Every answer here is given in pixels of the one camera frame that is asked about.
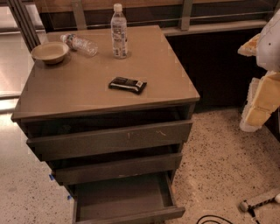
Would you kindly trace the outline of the robot base leg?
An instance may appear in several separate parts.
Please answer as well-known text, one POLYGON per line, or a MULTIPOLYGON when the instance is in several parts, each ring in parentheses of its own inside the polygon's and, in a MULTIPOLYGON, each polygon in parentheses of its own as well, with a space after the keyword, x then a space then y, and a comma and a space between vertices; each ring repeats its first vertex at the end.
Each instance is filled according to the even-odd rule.
POLYGON ((245 199, 240 203, 239 208, 243 212, 247 212, 250 209, 255 209, 255 208, 261 207, 263 205, 269 204, 271 202, 280 203, 280 189, 279 188, 271 189, 267 192, 256 195, 255 197, 253 197, 251 199, 245 199))

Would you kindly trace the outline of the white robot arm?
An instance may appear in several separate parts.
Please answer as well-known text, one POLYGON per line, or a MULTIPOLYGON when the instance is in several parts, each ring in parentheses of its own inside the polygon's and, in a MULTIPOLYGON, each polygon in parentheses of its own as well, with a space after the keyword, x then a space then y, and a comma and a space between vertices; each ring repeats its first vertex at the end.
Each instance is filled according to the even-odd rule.
POLYGON ((280 107, 280 10, 260 33, 240 46, 238 53, 255 56, 256 64, 267 71, 261 79, 253 78, 250 82, 241 113, 240 129, 255 132, 280 107))

